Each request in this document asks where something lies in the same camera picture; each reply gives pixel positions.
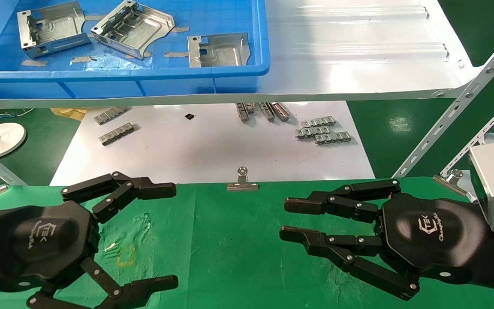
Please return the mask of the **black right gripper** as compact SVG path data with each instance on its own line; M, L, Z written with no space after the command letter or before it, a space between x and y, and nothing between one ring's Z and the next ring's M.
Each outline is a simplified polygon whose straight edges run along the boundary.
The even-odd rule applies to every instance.
M482 254L488 224L480 209L468 202L400 192L400 182L387 179L313 191L307 198L288 197L284 202L284 210L290 213L330 214L372 223L380 213L372 201L393 195L382 205L380 225L386 245L379 236L327 235L290 226L281 227L280 238L302 244L308 255L325 258L404 301L419 293L418 276L449 284L484 283ZM398 273L366 259L379 254Z

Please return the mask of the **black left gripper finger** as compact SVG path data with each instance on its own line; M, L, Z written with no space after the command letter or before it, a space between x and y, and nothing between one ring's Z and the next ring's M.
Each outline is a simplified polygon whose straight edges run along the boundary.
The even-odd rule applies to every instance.
M156 200L176 196L176 184L151 182L148 177L129 177L121 172L112 172L61 190L63 201L78 204L104 196L92 208L94 219L100 224L107 223L135 199Z

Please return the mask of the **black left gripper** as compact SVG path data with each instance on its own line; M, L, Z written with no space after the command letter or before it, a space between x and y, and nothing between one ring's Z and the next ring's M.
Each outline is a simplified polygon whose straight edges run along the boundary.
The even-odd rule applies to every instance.
M0 292L43 286L27 300L30 309L86 309L54 298L88 274L106 293L95 309L137 309L153 293L178 287L175 275L119 286L94 259L99 228L92 213L73 201L57 206L0 210Z

